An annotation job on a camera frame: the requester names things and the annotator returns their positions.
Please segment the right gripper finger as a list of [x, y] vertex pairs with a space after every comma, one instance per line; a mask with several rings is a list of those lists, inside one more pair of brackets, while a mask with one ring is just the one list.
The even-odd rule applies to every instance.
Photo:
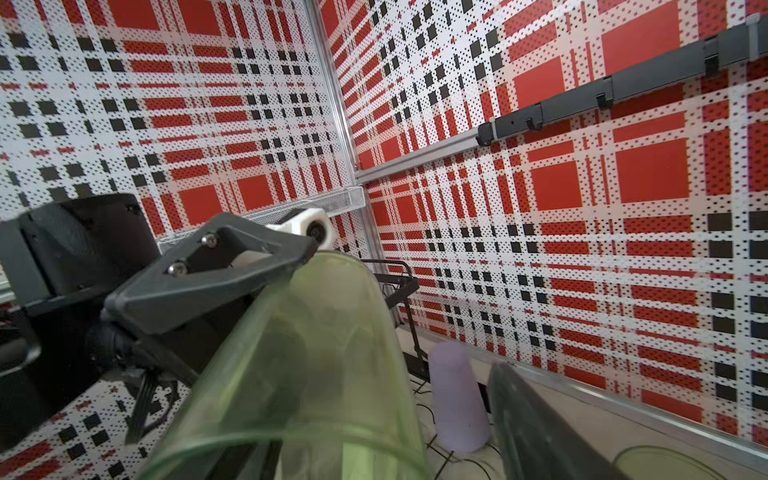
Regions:
[[487, 384], [498, 449], [509, 479], [624, 479], [508, 363]]

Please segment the lilac plastic cup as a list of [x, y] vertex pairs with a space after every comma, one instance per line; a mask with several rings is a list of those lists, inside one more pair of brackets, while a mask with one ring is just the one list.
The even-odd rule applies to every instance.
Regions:
[[452, 342], [429, 353], [435, 428], [446, 450], [469, 454], [490, 439], [490, 423], [480, 388], [465, 349]]

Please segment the short green transparent cup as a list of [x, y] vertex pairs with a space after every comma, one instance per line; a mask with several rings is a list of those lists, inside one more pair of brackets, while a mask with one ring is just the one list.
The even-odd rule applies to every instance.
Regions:
[[359, 259], [317, 253], [266, 288], [195, 382], [143, 479], [427, 479], [403, 352]]

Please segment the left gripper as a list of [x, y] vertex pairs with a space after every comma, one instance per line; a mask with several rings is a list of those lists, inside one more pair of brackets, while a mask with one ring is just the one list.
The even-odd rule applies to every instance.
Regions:
[[259, 290], [317, 248], [312, 237], [222, 213], [159, 258], [127, 193], [55, 201], [2, 222], [1, 266], [14, 295], [1, 304], [2, 449], [102, 379], [128, 386], [136, 404], [125, 442], [138, 443], [170, 415], [150, 420], [156, 388], [170, 387], [175, 405], [180, 378], [137, 335], [168, 333]]

